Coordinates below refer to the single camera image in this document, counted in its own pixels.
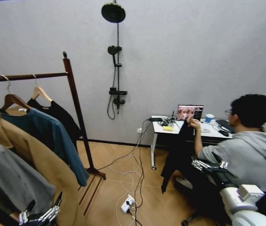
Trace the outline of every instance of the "hand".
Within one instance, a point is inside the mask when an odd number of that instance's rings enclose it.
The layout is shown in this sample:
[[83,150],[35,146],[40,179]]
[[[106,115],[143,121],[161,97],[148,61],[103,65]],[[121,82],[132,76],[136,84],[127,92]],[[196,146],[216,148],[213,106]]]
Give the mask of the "hand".
[[201,123],[199,122],[199,120],[193,119],[191,116],[186,119],[186,122],[188,123],[188,126],[191,126],[196,130],[201,129]]

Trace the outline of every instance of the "wooden hanger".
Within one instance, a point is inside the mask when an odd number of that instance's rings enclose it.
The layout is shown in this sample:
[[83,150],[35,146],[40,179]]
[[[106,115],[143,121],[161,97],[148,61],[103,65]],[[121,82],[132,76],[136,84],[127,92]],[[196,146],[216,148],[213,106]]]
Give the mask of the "wooden hanger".
[[19,105],[23,108],[26,108],[27,110],[30,110],[31,107],[27,103],[25,103],[20,97],[18,97],[17,95],[13,94],[10,91],[11,84],[10,84],[9,79],[4,75],[0,75],[0,76],[4,77],[8,81],[7,90],[9,92],[9,94],[5,96],[4,106],[0,108],[0,110],[5,111],[13,104]]
[[35,100],[39,95],[41,95],[44,99],[51,102],[52,99],[47,95],[47,93],[41,87],[38,86],[37,77],[34,74],[33,74],[33,77],[35,78],[36,87],[33,90],[32,99]]

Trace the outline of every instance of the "baseboard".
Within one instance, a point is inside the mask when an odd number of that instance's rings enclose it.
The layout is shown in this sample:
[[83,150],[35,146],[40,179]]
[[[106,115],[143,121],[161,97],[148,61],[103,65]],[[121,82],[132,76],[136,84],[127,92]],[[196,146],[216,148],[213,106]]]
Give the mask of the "baseboard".
[[[107,140],[93,140],[88,139],[89,142],[97,142],[97,143],[105,143],[105,144],[113,144],[113,145],[127,145],[127,146],[136,146],[136,144],[132,143],[124,143],[124,142],[114,142],[114,141],[107,141]],[[150,147],[150,145],[139,145],[140,147]]]

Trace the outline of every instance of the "clothing rack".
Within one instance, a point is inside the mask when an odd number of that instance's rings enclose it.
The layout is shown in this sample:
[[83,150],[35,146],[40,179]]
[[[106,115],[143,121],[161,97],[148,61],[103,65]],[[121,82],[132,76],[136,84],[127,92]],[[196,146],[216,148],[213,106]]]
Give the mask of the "clothing rack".
[[[63,52],[63,56],[64,56],[64,58],[63,58],[64,67],[65,67],[65,71],[66,72],[63,72],[63,73],[34,74],[34,75],[35,75],[35,77],[37,79],[63,77],[63,76],[66,76],[68,78],[68,82],[69,82],[69,86],[70,86],[70,90],[71,90],[71,95],[72,95],[72,99],[73,99],[73,102],[74,102],[75,111],[76,111],[78,122],[79,122],[79,125],[80,125],[80,128],[81,128],[81,135],[82,135],[82,138],[83,138],[83,142],[84,142],[84,145],[85,145],[85,149],[86,149],[86,153],[87,153],[87,157],[88,157],[88,161],[89,161],[89,165],[90,165],[90,167],[87,168],[86,170],[87,170],[88,173],[93,174],[94,176],[100,177],[100,180],[99,180],[99,182],[98,182],[98,184],[96,186],[96,189],[93,192],[92,197],[91,197],[91,199],[90,199],[90,201],[89,201],[89,203],[87,205],[87,208],[86,208],[86,210],[84,212],[84,215],[85,215],[87,210],[88,210],[88,208],[89,208],[90,203],[92,202],[94,194],[95,194],[95,192],[96,192],[101,180],[102,179],[106,180],[106,177],[105,177],[105,173],[102,173],[102,172],[98,171],[94,167],[93,160],[92,160],[92,155],[91,155],[91,151],[90,151],[90,147],[89,147],[87,132],[86,132],[86,128],[85,128],[85,123],[84,123],[84,120],[83,120],[83,117],[82,117],[81,105],[80,105],[80,101],[79,101],[79,98],[78,98],[77,89],[76,89],[76,86],[75,86],[74,77],[73,77],[73,73],[72,73],[71,63],[70,63],[70,60],[67,58],[67,54],[66,54],[65,51]],[[33,77],[32,74],[7,75],[6,77],[10,81],[35,79],[35,77]],[[6,80],[5,80],[5,78],[0,76],[0,81],[6,81]]]

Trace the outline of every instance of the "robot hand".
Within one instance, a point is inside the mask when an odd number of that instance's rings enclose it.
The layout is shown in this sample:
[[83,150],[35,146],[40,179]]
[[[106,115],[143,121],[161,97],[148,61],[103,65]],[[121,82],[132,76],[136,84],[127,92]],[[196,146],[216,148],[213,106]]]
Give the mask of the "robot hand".
[[52,208],[50,208],[46,213],[38,213],[38,214],[29,214],[29,212],[33,209],[35,205],[35,201],[33,200],[27,207],[24,212],[19,214],[19,225],[20,226],[47,226],[50,224],[53,219],[55,219],[58,213],[61,211],[59,206],[62,201],[61,192],[56,200],[56,203]]

